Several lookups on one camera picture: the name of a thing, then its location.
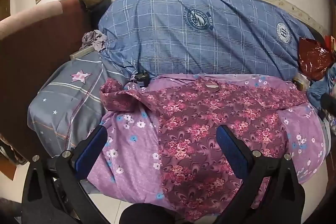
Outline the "maroon floral garment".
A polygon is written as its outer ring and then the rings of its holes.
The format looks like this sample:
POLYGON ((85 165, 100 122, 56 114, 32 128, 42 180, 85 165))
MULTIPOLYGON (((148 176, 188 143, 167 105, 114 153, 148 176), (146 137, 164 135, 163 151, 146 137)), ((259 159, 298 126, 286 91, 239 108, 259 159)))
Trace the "maroon floral garment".
POLYGON ((278 111, 307 101, 297 90, 206 77, 160 90, 126 89, 109 79, 100 97, 110 111, 130 112, 141 103, 158 118, 163 192, 189 221, 221 213, 240 187, 233 164, 217 143, 218 127, 227 126, 252 151, 279 158, 285 152, 285 129, 278 111))

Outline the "blue denim clothing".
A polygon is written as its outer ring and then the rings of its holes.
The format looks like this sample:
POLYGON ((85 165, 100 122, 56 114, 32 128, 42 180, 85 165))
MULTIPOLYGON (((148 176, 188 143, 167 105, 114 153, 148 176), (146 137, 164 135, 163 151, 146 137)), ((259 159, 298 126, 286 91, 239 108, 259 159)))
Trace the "blue denim clothing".
POLYGON ((309 102, 317 110, 321 110, 322 95, 325 93, 330 94, 335 86, 335 66, 336 64, 333 64, 325 76, 321 80, 314 82, 306 92, 309 102))

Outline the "purple floral bed sheet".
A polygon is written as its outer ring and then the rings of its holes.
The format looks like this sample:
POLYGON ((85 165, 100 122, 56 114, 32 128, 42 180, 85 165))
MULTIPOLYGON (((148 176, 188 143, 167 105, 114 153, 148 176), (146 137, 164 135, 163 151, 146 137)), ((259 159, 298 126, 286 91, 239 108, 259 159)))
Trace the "purple floral bed sheet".
MULTIPOLYGON (((297 90, 293 83, 261 75, 161 75, 151 80, 147 88, 135 83, 121 86, 160 90, 188 84, 199 77, 238 86, 297 90)), ((280 110, 278 115, 285 129, 284 154, 292 157, 299 182, 306 182, 317 172, 327 154, 323 123, 308 100, 280 110)), ((129 203, 152 203, 175 210, 163 192, 158 118, 147 107, 136 103, 130 112, 106 108, 101 122, 108 139, 88 176, 89 181, 104 195, 129 203)))

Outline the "grey star pillow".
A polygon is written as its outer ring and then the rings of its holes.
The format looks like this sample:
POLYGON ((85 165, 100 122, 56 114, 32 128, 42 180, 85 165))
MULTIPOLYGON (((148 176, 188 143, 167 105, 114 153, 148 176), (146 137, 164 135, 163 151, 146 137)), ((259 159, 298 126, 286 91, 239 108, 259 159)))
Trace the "grey star pillow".
POLYGON ((50 156, 76 147, 106 113, 100 87, 108 78, 124 85, 128 77, 116 65, 91 52, 60 66, 30 103, 27 124, 50 156))

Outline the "red shiny plastic bag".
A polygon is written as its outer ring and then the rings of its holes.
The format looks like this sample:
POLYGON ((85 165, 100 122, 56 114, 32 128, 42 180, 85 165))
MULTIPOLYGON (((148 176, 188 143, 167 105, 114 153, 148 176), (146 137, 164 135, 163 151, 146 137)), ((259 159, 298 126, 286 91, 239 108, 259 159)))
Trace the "red shiny plastic bag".
POLYGON ((332 53, 320 42, 307 38, 299 39, 298 64, 300 71, 308 79, 321 80, 334 62, 332 53))

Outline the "small black clip object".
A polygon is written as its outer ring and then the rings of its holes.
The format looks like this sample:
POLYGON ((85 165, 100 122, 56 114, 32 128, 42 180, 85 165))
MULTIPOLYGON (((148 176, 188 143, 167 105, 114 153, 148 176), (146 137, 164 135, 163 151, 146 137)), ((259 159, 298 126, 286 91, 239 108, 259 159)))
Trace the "small black clip object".
POLYGON ((147 88, 150 84, 150 76, 147 72, 139 72, 130 78, 130 82, 137 84, 141 88, 147 88))

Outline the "dark red headboard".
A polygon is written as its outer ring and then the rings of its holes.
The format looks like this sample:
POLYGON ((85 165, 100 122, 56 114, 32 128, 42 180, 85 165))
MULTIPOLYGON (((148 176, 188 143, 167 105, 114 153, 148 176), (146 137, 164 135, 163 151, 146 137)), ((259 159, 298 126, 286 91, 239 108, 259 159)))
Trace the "dark red headboard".
POLYGON ((38 4, 1 20, 1 135, 28 161, 48 157, 27 125, 29 105, 90 30, 79 0, 38 4))

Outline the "grey crumpled cloth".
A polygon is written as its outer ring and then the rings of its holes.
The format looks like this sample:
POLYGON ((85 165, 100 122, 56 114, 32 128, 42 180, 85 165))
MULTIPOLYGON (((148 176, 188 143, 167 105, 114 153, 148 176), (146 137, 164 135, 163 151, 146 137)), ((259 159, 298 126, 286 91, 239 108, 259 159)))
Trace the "grey crumpled cloth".
POLYGON ((105 49, 105 43, 107 42, 107 40, 108 37, 99 30, 86 32, 82 37, 82 45, 80 49, 82 50, 84 48, 92 46, 95 51, 100 52, 105 49))

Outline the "blue plaid duvet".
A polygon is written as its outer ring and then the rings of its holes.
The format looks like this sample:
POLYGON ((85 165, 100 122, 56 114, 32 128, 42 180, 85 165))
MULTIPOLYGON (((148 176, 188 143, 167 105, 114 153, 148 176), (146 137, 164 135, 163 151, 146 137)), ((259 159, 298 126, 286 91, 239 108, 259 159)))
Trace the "blue plaid duvet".
POLYGON ((258 74, 290 80, 308 27, 260 0, 115 0, 101 56, 123 75, 258 74))

